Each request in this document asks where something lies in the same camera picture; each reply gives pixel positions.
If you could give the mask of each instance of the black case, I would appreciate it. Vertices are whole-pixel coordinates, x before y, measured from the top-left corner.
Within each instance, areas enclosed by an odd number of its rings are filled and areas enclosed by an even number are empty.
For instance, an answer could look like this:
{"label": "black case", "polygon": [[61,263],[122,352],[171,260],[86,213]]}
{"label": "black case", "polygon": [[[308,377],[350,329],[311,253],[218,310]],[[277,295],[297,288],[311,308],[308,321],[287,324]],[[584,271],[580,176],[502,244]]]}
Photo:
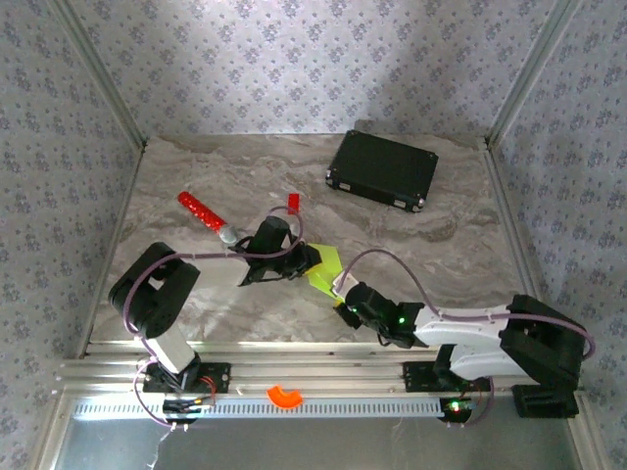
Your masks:
{"label": "black case", "polygon": [[407,212],[419,212],[437,163],[433,152],[349,130],[326,172],[326,184]]}

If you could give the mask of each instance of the floral wallpaper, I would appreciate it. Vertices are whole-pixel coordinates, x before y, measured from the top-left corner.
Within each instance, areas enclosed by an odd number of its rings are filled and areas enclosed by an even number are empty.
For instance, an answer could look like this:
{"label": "floral wallpaper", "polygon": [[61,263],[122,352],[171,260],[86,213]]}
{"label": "floral wallpaper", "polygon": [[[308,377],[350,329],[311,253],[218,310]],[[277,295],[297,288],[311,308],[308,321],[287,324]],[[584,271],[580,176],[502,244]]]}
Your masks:
{"label": "floral wallpaper", "polygon": [[542,290],[599,351],[583,385],[627,469],[627,6],[584,0],[501,148]]}
{"label": "floral wallpaper", "polygon": [[43,0],[0,2],[0,468],[25,468],[135,162]]}
{"label": "floral wallpaper", "polygon": [[485,134],[554,0],[73,3],[146,135]]}

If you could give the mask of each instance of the orange ring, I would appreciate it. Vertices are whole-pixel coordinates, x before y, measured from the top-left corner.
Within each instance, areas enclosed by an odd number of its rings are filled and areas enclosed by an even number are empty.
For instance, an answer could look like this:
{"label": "orange ring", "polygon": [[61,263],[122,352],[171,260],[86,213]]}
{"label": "orange ring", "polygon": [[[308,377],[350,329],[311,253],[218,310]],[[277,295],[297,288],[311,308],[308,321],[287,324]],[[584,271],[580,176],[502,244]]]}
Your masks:
{"label": "orange ring", "polygon": [[280,385],[265,391],[267,397],[275,406],[283,409],[296,408],[303,404],[303,397],[298,390],[293,390],[289,394],[284,392]]}

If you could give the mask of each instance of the marble tabletop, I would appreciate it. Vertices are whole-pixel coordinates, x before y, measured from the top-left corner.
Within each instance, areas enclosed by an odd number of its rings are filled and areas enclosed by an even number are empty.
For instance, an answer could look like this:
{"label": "marble tabletop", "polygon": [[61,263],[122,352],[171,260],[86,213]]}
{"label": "marble tabletop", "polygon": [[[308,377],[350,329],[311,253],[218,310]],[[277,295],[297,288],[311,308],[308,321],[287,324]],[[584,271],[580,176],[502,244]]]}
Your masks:
{"label": "marble tabletop", "polygon": [[[187,253],[224,250],[217,235],[179,204],[176,196],[183,190],[250,234],[270,208],[285,205],[288,194],[298,192],[306,241],[338,247],[344,265],[368,248],[388,249],[408,263],[438,306],[492,306],[521,292],[483,154],[474,140],[384,136],[440,157],[424,211],[407,213],[326,186],[325,170],[342,137],[152,138],[91,339],[129,339],[106,297],[150,244],[164,241]],[[372,257],[357,264],[356,277],[395,302],[420,300],[394,261]],[[333,301],[306,278],[242,288],[224,282],[229,264],[240,261],[194,262],[203,274],[177,320],[188,340],[376,341],[372,331],[346,326],[332,309]]]}

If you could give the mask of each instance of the red cylinder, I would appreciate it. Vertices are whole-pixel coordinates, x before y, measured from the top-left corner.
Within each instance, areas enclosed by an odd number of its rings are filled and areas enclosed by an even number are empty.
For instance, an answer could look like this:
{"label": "red cylinder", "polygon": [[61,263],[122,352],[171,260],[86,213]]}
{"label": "red cylinder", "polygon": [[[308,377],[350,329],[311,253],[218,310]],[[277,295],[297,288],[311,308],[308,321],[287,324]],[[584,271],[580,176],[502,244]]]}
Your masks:
{"label": "red cylinder", "polygon": [[214,230],[215,233],[219,233],[219,230],[226,224],[221,217],[187,191],[183,191],[178,195],[178,201],[196,215],[205,225]]}

